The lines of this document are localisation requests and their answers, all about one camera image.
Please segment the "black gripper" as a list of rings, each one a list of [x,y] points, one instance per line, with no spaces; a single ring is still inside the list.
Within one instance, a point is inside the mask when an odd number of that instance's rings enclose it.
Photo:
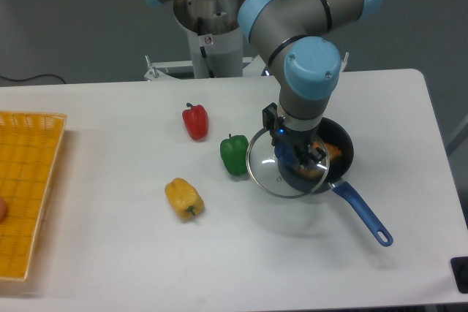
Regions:
[[[272,146],[277,159],[297,159],[298,168],[307,169],[310,162],[319,164],[326,152],[320,146],[314,146],[317,127],[307,131],[296,131],[280,126],[271,132]]]

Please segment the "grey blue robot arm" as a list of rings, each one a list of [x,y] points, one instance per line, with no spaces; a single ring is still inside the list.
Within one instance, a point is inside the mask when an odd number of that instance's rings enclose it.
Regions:
[[[278,160],[310,168],[324,158],[313,146],[341,71],[324,35],[377,11],[382,0],[147,0],[173,3],[189,40],[197,78],[237,77],[243,43],[252,45],[280,85],[279,103],[264,116]]]

